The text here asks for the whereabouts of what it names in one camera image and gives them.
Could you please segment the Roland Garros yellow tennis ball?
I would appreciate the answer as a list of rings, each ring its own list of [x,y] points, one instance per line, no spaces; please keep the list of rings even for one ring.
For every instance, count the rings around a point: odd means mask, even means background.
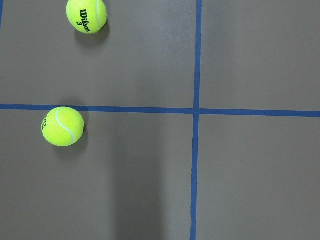
[[[83,135],[85,122],[82,115],[73,108],[61,106],[52,109],[42,120],[43,137],[52,145],[68,147]]]

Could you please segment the Wilson yellow tennis ball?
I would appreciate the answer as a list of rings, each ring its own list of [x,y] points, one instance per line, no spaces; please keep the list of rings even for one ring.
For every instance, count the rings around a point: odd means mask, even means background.
[[[108,11],[102,0],[69,0],[66,4],[69,23],[80,33],[96,34],[108,21]]]

